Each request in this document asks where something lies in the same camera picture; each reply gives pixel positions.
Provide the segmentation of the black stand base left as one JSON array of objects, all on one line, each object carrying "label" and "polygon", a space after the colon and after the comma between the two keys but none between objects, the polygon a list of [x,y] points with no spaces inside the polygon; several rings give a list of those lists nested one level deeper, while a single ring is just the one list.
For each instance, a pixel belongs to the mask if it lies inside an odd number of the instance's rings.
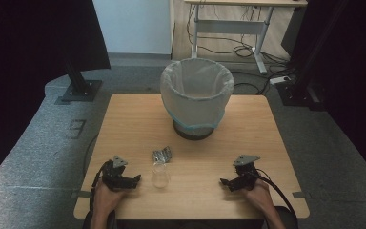
[{"label": "black stand base left", "polygon": [[65,104],[74,101],[93,102],[102,85],[102,81],[86,80],[70,61],[66,63],[65,67],[71,84],[59,98],[59,101]]}]

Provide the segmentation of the black curtain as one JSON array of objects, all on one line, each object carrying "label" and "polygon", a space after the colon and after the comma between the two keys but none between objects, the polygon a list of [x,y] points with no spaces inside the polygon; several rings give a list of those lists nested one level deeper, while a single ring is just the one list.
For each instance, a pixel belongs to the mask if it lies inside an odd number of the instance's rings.
[{"label": "black curtain", "polygon": [[366,0],[349,0],[310,87],[366,161]]},{"label": "black curtain", "polygon": [[93,0],[0,0],[0,164],[48,82],[109,66]]}]

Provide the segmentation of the white power strip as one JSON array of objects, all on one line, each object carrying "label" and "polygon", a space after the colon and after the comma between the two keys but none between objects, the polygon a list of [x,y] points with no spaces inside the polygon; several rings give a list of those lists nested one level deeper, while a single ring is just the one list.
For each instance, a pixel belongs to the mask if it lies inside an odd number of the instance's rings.
[{"label": "white power strip", "polygon": [[287,75],[275,77],[275,78],[272,78],[269,80],[271,85],[275,85],[275,84],[279,84],[279,83],[288,83],[291,81],[292,81],[292,79]]}]

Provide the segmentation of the person's right hand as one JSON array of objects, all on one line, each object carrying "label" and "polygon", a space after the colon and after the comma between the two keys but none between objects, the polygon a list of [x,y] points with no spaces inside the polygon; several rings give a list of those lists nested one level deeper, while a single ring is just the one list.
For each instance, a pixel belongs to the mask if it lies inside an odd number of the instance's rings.
[{"label": "person's right hand", "polygon": [[260,179],[255,182],[252,190],[243,188],[240,190],[240,193],[253,207],[263,214],[267,214],[270,210],[274,209],[269,186]]}]

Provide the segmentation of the white-lined trash bin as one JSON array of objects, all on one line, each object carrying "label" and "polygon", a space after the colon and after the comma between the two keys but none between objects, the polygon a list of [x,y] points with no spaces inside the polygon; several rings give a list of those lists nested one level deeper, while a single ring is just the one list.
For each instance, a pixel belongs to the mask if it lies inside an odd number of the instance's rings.
[{"label": "white-lined trash bin", "polygon": [[234,90],[232,73],[209,59],[188,58],[167,66],[161,98],[171,118],[185,129],[215,129]]}]

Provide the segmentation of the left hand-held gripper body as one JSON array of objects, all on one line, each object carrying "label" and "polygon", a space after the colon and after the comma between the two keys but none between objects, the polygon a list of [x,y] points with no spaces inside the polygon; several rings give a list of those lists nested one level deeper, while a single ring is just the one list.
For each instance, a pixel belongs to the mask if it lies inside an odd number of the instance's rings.
[{"label": "left hand-held gripper body", "polygon": [[128,189],[130,187],[131,182],[122,176],[127,164],[128,162],[119,156],[114,156],[113,160],[103,164],[101,168],[102,181],[110,190]]}]

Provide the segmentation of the black metal stand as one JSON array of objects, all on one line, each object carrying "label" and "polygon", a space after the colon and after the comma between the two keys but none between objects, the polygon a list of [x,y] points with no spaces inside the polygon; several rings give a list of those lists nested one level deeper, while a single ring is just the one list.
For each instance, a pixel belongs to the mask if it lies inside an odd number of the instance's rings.
[{"label": "black metal stand", "polygon": [[298,23],[298,33],[287,66],[295,71],[295,80],[277,85],[284,106],[311,107],[320,110],[321,100],[310,87],[317,59],[329,44],[335,26],[349,0],[308,0]]}]

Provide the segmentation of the silver wrapper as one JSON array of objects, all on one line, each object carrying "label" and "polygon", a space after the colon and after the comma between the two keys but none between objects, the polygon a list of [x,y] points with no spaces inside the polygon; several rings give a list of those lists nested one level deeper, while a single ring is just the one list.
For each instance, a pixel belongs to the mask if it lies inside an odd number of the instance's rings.
[{"label": "silver wrapper", "polygon": [[168,163],[172,159],[172,156],[172,150],[169,146],[152,152],[153,160],[159,163]]}]

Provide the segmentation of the clear plastic cup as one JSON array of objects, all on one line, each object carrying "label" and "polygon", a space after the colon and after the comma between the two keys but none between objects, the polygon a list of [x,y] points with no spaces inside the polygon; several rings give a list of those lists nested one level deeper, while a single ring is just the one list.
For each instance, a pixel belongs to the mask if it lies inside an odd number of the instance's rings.
[{"label": "clear plastic cup", "polygon": [[169,185],[170,176],[165,163],[155,163],[152,167],[152,185],[156,188],[165,188]]}]

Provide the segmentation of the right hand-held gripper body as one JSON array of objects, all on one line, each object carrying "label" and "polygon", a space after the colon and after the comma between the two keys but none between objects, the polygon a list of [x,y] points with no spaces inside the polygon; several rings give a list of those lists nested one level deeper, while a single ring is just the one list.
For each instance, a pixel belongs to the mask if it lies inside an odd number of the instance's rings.
[{"label": "right hand-held gripper body", "polygon": [[259,160],[259,156],[241,155],[234,161],[234,167],[238,177],[234,179],[234,188],[239,190],[249,187],[254,188],[258,172],[254,162]]}]

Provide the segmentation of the person's left hand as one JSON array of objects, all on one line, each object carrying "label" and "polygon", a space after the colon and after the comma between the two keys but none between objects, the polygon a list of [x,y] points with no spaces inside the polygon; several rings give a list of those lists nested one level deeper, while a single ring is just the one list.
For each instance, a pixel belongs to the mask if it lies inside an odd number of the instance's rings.
[{"label": "person's left hand", "polygon": [[99,180],[95,187],[93,207],[99,210],[113,210],[126,194],[128,194],[128,192],[125,190],[113,191],[109,189],[102,180]]}]

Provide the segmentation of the metal mesh trash bin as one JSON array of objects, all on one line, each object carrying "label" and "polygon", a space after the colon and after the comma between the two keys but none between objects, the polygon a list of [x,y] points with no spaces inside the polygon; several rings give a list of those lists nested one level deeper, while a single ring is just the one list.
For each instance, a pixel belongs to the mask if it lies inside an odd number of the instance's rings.
[{"label": "metal mesh trash bin", "polygon": [[214,132],[212,127],[185,127],[176,120],[173,120],[173,128],[179,136],[193,141],[205,139]]}]

